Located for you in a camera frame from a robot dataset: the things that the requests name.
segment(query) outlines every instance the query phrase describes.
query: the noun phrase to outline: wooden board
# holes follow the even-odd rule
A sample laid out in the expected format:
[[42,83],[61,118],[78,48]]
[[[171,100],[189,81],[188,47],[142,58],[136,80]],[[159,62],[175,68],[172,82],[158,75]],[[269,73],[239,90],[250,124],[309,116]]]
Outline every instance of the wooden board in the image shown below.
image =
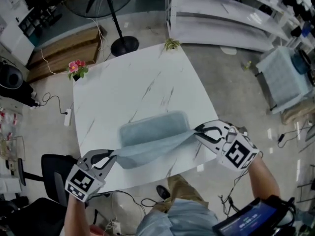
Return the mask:
[[[105,36],[106,31],[101,28],[102,34]],[[65,51],[76,49],[78,47],[86,46],[92,43],[98,43],[100,41],[97,27],[83,30],[69,37],[63,38],[51,45],[43,48],[43,55],[48,60],[50,57],[56,57],[59,54],[63,54]],[[39,63],[46,62],[43,60],[41,51],[33,54],[28,64],[28,69],[32,69]]]
[[[92,43],[74,50],[69,50],[57,57],[47,58],[50,69],[54,73],[65,72],[68,64],[77,59],[84,60],[87,64],[94,64],[96,62],[99,46],[100,43]],[[53,75],[53,73],[49,71],[47,63],[44,62],[30,70],[27,81],[31,83],[51,75]]]

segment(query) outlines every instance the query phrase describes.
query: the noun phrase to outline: power strip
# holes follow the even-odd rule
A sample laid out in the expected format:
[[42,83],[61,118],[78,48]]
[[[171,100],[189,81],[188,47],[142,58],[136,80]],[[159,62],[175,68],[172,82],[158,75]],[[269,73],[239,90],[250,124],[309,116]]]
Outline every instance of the power strip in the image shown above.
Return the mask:
[[70,126],[70,123],[71,123],[71,115],[72,115],[72,109],[71,108],[68,108],[66,110],[67,114],[65,115],[64,117],[64,125],[65,126]]
[[120,227],[119,222],[113,221],[112,226],[113,226],[113,234],[114,235],[121,235],[122,234],[122,229]]

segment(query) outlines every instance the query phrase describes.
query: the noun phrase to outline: human arm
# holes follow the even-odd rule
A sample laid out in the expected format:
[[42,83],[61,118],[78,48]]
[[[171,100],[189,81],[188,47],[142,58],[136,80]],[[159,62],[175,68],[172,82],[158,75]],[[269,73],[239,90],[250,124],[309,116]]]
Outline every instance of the human arm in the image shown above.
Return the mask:
[[250,164],[248,171],[255,198],[266,200],[271,195],[280,197],[279,186],[259,155]]
[[85,217],[84,203],[69,195],[64,221],[65,236],[89,236],[90,228]]

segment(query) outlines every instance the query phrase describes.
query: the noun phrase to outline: pink flower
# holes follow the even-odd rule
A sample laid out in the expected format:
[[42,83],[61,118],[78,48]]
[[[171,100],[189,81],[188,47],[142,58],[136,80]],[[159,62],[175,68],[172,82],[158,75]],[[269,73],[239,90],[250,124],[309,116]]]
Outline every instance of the pink flower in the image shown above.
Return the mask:
[[70,62],[69,63],[69,72],[73,73],[77,70],[78,70],[78,65],[76,64],[76,62],[75,61]]
[[79,59],[75,62],[78,66],[85,66],[84,61],[80,61]]

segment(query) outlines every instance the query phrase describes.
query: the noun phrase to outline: touchscreen display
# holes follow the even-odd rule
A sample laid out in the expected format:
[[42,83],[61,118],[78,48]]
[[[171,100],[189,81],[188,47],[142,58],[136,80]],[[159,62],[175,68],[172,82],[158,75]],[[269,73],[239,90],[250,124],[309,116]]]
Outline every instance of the touchscreen display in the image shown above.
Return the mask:
[[267,221],[275,212],[275,208],[260,202],[256,206],[253,206],[247,213],[220,228],[219,231],[225,236],[249,235]]

